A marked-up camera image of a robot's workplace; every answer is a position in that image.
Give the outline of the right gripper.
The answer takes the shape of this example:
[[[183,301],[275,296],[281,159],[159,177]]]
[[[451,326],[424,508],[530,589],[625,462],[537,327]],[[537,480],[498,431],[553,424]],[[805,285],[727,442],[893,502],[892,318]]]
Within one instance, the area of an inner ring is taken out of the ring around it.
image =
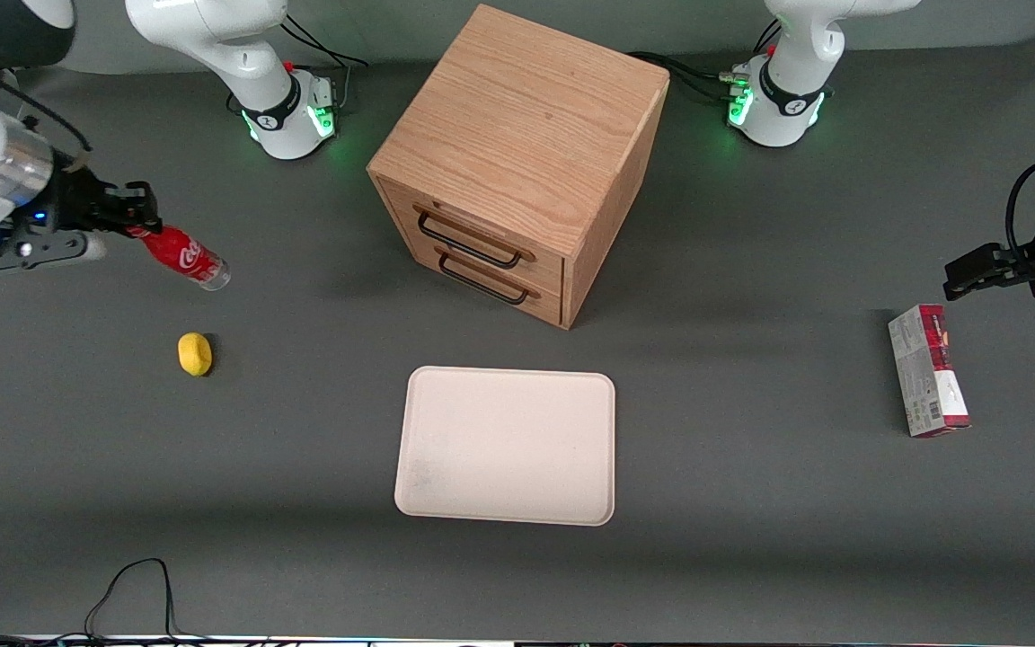
[[[56,171],[45,189],[16,205],[0,197],[0,254],[20,244],[40,247],[40,235],[103,232],[119,236],[159,236],[164,224],[155,192],[147,182],[123,188],[98,179],[89,169]]]

